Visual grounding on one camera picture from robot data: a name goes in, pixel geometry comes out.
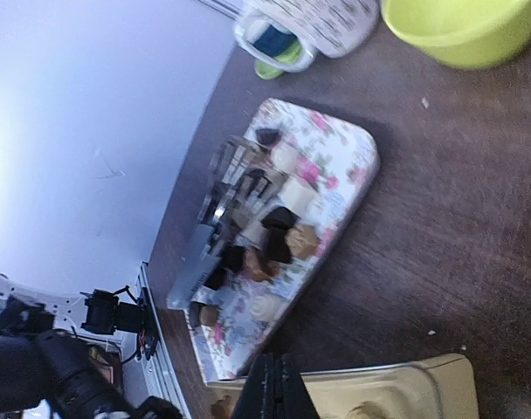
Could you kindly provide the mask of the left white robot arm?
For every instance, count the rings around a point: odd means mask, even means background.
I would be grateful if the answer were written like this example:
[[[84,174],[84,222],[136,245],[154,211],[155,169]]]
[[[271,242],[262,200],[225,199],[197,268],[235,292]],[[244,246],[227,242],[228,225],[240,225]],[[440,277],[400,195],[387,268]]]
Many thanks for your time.
[[[126,292],[133,304],[120,302]],[[135,352],[121,364],[155,353],[156,324],[147,288],[139,297],[123,287],[117,292],[94,290],[84,294],[86,319],[80,328],[98,335],[115,331],[135,333]],[[149,396],[132,406],[97,368],[87,342],[72,331],[54,328],[59,304],[0,292],[0,415],[34,409],[46,401],[60,418],[184,418],[169,401]]]

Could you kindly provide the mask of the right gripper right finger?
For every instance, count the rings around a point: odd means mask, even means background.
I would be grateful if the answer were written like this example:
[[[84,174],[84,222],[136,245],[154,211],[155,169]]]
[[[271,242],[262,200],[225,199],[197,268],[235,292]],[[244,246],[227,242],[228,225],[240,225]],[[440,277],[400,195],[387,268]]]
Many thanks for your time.
[[[319,419],[320,416],[307,391],[300,371],[289,354],[275,361],[274,371],[274,418]]]

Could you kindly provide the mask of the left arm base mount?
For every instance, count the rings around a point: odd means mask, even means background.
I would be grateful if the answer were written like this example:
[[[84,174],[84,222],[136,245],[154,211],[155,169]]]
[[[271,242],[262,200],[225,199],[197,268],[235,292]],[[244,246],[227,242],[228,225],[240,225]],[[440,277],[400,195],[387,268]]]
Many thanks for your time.
[[[128,286],[117,292],[96,289],[85,296],[87,311],[86,320],[80,326],[82,329],[98,335],[112,335],[117,331],[134,333],[135,352],[123,364],[133,358],[148,361],[153,357],[159,333],[147,287],[143,286],[137,297]]]

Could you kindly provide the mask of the metal tongs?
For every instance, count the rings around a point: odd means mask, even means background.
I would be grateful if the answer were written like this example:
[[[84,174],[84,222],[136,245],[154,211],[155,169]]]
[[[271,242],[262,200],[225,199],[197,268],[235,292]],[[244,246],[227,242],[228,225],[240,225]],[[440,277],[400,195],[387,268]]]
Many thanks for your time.
[[[212,156],[208,191],[184,252],[181,270],[167,297],[168,309],[186,309],[218,267],[221,253],[232,240],[232,213],[252,184],[247,173],[263,162],[270,151],[256,141],[232,136]]]

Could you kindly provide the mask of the green bowl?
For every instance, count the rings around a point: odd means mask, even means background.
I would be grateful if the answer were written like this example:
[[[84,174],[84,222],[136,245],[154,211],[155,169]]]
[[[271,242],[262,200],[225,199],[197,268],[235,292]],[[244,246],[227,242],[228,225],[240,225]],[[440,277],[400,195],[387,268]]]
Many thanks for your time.
[[[383,1],[391,32],[460,69],[501,65],[531,43],[531,1]]]

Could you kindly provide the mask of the front aluminium rail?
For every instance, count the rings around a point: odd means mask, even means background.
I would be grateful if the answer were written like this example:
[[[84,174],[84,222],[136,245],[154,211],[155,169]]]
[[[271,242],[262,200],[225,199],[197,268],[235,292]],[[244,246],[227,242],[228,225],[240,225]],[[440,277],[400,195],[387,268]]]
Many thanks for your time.
[[[135,283],[135,292],[147,303],[148,316],[152,321],[150,332],[146,332],[142,350],[141,365],[150,395],[172,402],[183,414],[191,418],[188,405],[173,368],[159,323],[155,303],[148,283],[148,263],[142,262]]]

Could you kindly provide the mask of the white mug orange inside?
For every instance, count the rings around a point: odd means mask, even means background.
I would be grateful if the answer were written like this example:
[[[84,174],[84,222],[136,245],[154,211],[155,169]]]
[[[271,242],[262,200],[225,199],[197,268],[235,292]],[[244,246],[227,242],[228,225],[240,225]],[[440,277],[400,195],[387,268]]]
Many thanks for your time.
[[[246,1],[233,27],[238,45],[255,59],[269,56],[252,43],[270,26],[295,36],[302,54],[294,64],[305,71],[317,56],[342,58],[363,44],[376,28],[379,1]]]

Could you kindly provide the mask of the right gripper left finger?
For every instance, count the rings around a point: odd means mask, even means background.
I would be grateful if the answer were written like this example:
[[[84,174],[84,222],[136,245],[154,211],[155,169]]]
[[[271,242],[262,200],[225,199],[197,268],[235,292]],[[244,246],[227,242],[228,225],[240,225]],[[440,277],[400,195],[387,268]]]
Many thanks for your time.
[[[266,419],[275,414],[275,361],[271,354],[258,355],[232,412],[232,419]]]

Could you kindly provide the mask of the green saucer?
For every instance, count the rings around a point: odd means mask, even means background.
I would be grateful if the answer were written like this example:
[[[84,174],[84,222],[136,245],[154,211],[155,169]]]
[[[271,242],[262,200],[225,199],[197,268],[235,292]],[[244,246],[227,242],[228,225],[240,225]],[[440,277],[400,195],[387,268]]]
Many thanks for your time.
[[[295,41],[280,55],[269,57],[266,62],[256,59],[254,71],[263,80],[276,79],[286,72],[295,72],[294,64],[300,59],[301,54],[302,47]]]

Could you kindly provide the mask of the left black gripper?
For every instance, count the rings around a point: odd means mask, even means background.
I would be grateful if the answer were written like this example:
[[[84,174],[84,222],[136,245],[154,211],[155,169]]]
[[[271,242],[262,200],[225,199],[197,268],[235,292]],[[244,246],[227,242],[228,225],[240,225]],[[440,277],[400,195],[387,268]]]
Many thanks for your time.
[[[90,361],[86,345],[60,331],[35,338],[0,335],[0,414],[42,401],[61,418],[181,418],[150,396],[133,407]]]

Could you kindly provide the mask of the white oval chocolate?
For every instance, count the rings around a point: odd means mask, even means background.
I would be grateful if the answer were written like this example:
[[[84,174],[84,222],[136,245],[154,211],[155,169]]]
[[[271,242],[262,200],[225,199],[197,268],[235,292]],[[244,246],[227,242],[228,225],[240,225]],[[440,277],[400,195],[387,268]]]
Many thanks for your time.
[[[279,299],[273,294],[255,296],[250,304],[250,314],[258,321],[271,322],[279,310]]]

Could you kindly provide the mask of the floral rectangular tray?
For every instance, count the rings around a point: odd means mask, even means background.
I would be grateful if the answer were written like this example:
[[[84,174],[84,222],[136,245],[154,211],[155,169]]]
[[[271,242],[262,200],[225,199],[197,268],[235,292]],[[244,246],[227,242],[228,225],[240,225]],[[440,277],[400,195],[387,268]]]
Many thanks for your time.
[[[364,128],[283,100],[265,100],[241,137],[271,151],[247,173],[252,184],[232,213],[232,240],[218,267],[177,310],[205,383],[234,380],[252,363],[326,260],[380,163]],[[271,322],[250,314],[252,299],[264,294],[279,299]]]

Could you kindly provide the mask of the bear print tin lid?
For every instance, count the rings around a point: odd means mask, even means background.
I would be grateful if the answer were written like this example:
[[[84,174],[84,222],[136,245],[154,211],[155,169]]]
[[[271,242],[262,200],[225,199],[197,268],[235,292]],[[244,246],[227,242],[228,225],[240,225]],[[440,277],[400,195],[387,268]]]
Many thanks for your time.
[[[301,373],[320,418],[476,418],[472,364],[461,354],[422,361]],[[246,377],[217,381],[212,408],[231,418]]]

